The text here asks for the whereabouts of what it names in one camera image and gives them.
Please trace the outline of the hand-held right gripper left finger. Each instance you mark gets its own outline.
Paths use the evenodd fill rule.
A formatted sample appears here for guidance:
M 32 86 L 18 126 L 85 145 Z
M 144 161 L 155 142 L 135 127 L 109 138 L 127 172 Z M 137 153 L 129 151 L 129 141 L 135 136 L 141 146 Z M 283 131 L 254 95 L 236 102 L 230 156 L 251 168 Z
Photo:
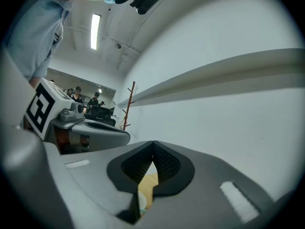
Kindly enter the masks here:
M 61 156 L 45 143 L 53 180 L 74 225 L 152 225 L 153 211 L 140 215 L 138 183 L 122 170 L 131 156 L 150 149 L 144 141 L 118 148 Z

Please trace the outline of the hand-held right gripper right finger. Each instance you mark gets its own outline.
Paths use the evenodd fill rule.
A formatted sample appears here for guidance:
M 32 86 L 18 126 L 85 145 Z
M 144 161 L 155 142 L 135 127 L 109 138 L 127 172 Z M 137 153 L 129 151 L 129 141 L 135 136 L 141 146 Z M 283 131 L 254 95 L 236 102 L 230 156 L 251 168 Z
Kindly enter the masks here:
M 233 182 L 259 211 L 273 205 L 270 195 L 245 174 L 224 160 L 182 146 L 164 143 L 188 157 L 195 168 L 191 183 L 174 196 L 155 198 L 141 217 L 142 229 L 236 229 L 242 221 L 220 186 Z

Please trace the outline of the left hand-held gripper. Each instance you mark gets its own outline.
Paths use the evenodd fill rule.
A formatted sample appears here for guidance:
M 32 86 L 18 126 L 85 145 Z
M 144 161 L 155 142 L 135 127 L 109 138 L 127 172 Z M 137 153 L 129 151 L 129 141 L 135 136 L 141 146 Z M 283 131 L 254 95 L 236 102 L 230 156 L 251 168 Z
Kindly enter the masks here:
M 36 95 L 28 106 L 25 117 L 42 141 L 56 145 L 60 154 L 101 151 L 129 143 L 128 132 L 98 121 L 85 119 L 83 105 L 72 100 L 50 81 L 41 78 L 35 86 L 35 91 Z M 55 135 L 57 129 L 87 136 L 89 138 L 88 148 L 60 150 Z

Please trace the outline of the person's left hand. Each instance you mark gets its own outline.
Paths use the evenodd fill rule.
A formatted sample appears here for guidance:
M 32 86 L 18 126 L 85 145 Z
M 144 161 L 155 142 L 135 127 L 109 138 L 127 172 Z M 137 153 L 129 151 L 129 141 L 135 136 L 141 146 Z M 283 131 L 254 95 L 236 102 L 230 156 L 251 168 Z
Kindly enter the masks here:
M 69 130 L 57 129 L 55 131 L 57 146 L 60 150 L 64 149 L 81 149 L 88 148 L 89 137 L 87 135 L 81 135 L 73 133 Z

